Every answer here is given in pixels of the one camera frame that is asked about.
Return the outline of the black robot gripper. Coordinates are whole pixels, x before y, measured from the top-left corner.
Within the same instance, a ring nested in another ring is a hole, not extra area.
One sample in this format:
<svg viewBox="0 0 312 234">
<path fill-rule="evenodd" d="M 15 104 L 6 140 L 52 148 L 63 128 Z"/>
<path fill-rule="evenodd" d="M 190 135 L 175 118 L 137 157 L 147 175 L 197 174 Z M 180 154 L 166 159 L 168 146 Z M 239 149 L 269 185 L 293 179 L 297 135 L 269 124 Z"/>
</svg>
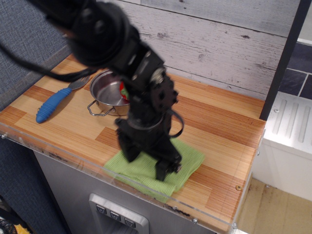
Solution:
<svg viewBox="0 0 312 234">
<path fill-rule="evenodd" d="M 138 128 L 129 119 L 116 119 L 117 135 L 125 158 L 132 162 L 141 152 L 154 157 L 156 162 L 156 179 L 164 181 L 167 174 L 178 173 L 181 169 L 182 156 L 171 143 L 169 135 L 172 116 L 165 114 L 154 126 Z"/>
</svg>

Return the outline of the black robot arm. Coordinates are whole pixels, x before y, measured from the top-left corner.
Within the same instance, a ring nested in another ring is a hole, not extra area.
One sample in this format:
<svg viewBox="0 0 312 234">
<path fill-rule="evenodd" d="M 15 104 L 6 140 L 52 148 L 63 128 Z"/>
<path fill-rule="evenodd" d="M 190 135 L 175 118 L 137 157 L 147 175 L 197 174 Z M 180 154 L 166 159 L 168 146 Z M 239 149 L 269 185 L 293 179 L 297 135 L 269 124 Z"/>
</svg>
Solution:
<svg viewBox="0 0 312 234">
<path fill-rule="evenodd" d="M 76 59 L 119 75 L 129 95 L 127 119 L 116 119 L 119 144 L 128 161 L 141 152 L 156 158 L 156 178 L 178 172 L 182 157 L 169 134 L 174 83 L 163 60 L 140 39 L 123 10 L 96 0 L 35 0 L 33 5 L 67 35 Z"/>
</svg>

